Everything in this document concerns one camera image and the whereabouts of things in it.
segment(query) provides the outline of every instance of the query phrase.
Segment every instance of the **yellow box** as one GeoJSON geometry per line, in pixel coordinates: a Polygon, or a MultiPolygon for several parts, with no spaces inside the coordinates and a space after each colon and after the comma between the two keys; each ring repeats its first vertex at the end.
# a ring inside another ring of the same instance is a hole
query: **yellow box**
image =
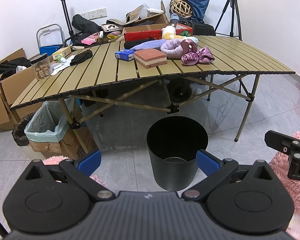
{"type": "Polygon", "coordinates": [[[52,58],[53,58],[53,60],[57,60],[57,57],[59,55],[62,57],[66,57],[70,53],[71,53],[71,47],[61,48],[52,54],[52,58]]]}

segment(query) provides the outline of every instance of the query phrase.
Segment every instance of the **stuffed animal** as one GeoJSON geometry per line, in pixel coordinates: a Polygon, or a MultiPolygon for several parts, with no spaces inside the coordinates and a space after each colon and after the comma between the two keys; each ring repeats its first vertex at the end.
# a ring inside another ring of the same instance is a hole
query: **stuffed animal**
{"type": "Polygon", "coordinates": [[[196,37],[186,37],[186,36],[180,36],[180,35],[176,35],[176,28],[174,27],[174,24],[171,24],[165,28],[161,29],[162,31],[162,39],[164,40],[172,40],[172,39],[191,39],[193,40],[195,43],[198,43],[198,39],[196,37]]]}

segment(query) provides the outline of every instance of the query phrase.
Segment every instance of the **pink fluffy rug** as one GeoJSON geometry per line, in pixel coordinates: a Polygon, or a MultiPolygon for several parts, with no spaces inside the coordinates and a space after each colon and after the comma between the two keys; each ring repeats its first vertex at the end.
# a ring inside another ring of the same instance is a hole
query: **pink fluffy rug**
{"type": "MultiPolygon", "coordinates": [[[[43,160],[43,164],[44,165],[54,165],[54,164],[59,164],[59,162],[63,161],[67,159],[67,157],[64,156],[52,156],[48,159],[43,160]]],[[[107,187],[107,185],[105,183],[103,183],[103,181],[101,179],[99,179],[96,175],[91,175],[90,176],[91,179],[93,179],[95,182],[99,183],[100,185],[107,187]]]]}
{"type": "MultiPolygon", "coordinates": [[[[300,131],[293,135],[294,138],[300,139],[300,131]]],[[[294,215],[287,229],[287,232],[295,239],[300,240],[300,181],[289,179],[287,177],[289,169],[288,156],[277,152],[269,163],[274,173],[281,180],[294,202],[294,215]]]]}

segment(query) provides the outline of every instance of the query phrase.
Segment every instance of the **light green trash bag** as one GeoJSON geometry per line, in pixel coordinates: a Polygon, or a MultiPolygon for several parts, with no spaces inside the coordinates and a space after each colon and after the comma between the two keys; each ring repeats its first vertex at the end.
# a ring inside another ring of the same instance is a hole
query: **light green trash bag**
{"type": "MultiPolygon", "coordinates": [[[[70,112],[73,100],[75,98],[65,99],[70,112]]],[[[62,140],[68,128],[69,123],[60,102],[45,101],[27,124],[25,134],[34,142],[58,142],[62,140]]]]}

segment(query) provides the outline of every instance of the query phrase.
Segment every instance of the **wall switch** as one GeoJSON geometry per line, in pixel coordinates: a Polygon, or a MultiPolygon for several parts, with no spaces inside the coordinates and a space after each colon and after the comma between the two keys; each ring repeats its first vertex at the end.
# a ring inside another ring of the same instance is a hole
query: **wall switch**
{"type": "Polygon", "coordinates": [[[93,19],[98,18],[97,10],[88,12],[88,15],[89,15],[89,20],[93,20],[93,19]]]}
{"type": "Polygon", "coordinates": [[[97,10],[98,18],[107,17],[107,8],[102,8],[97,10]]]}
{"type": "Polygon", "coordinates": [[[49,34],[50,33],[50,28],[48,27],[48,28],[44,28],[44,29],[42,29],[42,34],[43,35],[47,35],[47,34],[49,34]]]}
{"type": "Polygon", "coordinates": [[[83,18],[89,20],[89,14],[86,12],[86,13],[81,13],[80,14],[83,18]]]}

